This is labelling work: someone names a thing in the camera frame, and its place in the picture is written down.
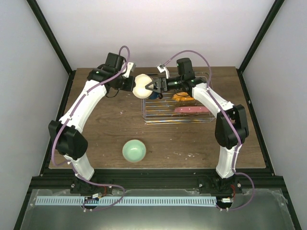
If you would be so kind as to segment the blue enamel mug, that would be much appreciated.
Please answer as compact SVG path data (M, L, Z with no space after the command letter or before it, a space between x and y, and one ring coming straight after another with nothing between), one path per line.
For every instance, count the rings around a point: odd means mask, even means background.
M148 99L155 100L155 99L162 99L163 95L161 93L153 92Z

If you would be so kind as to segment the white upturned bowl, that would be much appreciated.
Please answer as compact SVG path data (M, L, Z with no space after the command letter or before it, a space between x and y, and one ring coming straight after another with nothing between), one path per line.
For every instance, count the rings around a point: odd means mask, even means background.
M136 96L139 99L149 98L150 95L153 93L153 91L146 89L145 86L151 83L152 81L153 79L146 74L140 74L136 76L134 82L135 86L132 90L134 96Z

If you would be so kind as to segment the orange scalloped plate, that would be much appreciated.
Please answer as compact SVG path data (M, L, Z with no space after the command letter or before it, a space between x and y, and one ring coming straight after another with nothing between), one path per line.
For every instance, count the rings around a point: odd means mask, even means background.
M177 92L172 96L172 100L177 101L177 102L186 102L186 101L193 101L194 98L189 96L188 93L186 92Z

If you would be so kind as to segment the pink dotted scalloped plate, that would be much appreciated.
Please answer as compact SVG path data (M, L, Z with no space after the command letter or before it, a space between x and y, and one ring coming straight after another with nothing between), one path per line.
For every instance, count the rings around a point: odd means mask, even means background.
M201 114L209 112L210 110L205 106L182 106L174 109L174 113L178 114Z

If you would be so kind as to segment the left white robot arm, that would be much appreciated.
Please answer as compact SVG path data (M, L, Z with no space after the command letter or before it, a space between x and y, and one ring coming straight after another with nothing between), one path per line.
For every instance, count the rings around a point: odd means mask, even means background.
M65 163L72 165L75 176L82 179L81 188L86 193L94 193L98 181L92 178L94 169L86 155L88 142L82 135L83 128L110 88L132 90L135 84L130 73L134 69L133 62L121 55L109 53L104 64L89 72L84 88L66 114L48 125L52 142L51 160L55 160L55 152L58 151L65 158Z

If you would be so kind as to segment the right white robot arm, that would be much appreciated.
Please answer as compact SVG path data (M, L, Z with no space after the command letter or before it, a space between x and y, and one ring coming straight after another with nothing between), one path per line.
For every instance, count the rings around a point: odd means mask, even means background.
M181 90L200 102L215 117L214 134L220 146L220 153L216 166L219 177L214 179L213 187L218 193L226 192L230 188L228 178L236 173L238 153L249 136L244 106L225 100L209 86L208 80L197 77L192 62L187 57L177 60L177 77L170 77L164 65L157 68L160 72L165 72L166 76L149 81L145 84L145 89L158 95L171 90Z

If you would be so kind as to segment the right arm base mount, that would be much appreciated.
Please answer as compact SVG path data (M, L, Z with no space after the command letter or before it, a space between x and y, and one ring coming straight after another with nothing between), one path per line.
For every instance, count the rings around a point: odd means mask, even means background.
M221 179L220 177L201 177L198 178L200 193L206 194L229 194L242 193L242 188L238 187L238 181L234 177Z

